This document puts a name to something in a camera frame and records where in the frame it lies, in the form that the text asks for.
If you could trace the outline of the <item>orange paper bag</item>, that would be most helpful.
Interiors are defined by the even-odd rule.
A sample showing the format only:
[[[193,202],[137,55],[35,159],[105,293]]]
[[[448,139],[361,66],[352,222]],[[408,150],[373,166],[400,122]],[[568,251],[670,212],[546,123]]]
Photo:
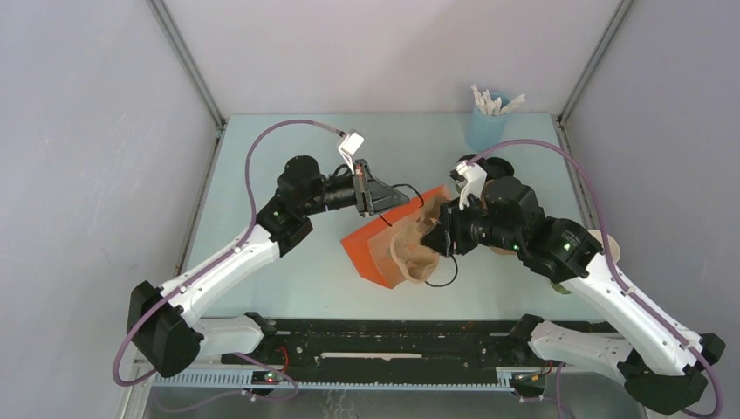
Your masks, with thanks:
[[[449,200],[449,188],[440,185],[413,198],[410,203],[392,209],[383,217],[374,220],[340,240],[347,256],[358,274],[376,285],[393,289],[405,280],[389,254],[392,235],[400,228],[400,222],[419,209],[431,196],[442,194]]]

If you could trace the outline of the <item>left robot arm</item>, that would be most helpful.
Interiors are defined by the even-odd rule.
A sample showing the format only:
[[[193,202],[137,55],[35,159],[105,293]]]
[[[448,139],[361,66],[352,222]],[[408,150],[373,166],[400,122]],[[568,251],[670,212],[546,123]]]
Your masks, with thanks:
[[[255,313],[207,319],[209,307],[295,248],[312,232],[312,215],[355,208],[361,216],[374,216],[409,201],[377,179],[364,160],[345,175],[325,176],[314,158],[291,158],[273,197],[237,238],[177,278],[134,288],[127,325],[132,343],[164,378],[203,356],[240,353],[259,364],[271,360],[276,341],[264,319]]]

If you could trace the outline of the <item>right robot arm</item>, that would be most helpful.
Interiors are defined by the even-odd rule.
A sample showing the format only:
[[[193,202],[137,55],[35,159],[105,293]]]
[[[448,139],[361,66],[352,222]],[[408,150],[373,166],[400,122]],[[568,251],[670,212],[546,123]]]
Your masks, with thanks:
[[[444,256],[477,246],[512,251],[530,271],[588,302],[618,331],[609,339],[525,314],[510,331],[507,351],[520,365],[537,358],[580,367],[619,384],[640,404],[671,415],[697,403],[708,386],[707,366],[724,342],[680,326],[610,260],[588,230],[547,216],[535,191],[517,178],[487,182],[480,198],[442,204],[421,243]]]

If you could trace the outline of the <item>light blue holder cup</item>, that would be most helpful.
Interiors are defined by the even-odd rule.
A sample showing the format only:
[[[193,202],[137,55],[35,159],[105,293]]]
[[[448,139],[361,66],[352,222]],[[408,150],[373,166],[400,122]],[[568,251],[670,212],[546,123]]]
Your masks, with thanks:
[[[487,148],[493,147],[502,139],[508,119],[508,114],[500,117],[485,116],[476,109],[474,104],[465,134],[466,144],[475,153],[481,153]]]

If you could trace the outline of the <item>white wrapped stirrer sticks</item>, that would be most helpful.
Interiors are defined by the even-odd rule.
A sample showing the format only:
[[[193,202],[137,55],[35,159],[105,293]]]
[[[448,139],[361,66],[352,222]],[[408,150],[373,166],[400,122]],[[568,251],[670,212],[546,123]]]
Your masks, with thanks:
[[[512,113],[526,103],[526,95],[520,94],[513,100],[503,95],[494,95],[490,90],[481,91],[476,84],[470,86],[476,109],[485,116],[500,117]]]

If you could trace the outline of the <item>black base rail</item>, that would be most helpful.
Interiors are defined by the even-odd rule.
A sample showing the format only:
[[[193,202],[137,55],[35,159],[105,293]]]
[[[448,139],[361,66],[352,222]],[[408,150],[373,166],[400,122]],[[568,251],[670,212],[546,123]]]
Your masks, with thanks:
[[[266,396],[279,387],[494,388],[532,391],[559,364],[614,377],[644,402],[654,374],[627,344],[606,339],[604,324],[550,323],[526,314],[518,321],[280,319],[257,313],[245,356],[219,349],[224,365],[249,369],[237,386]]]

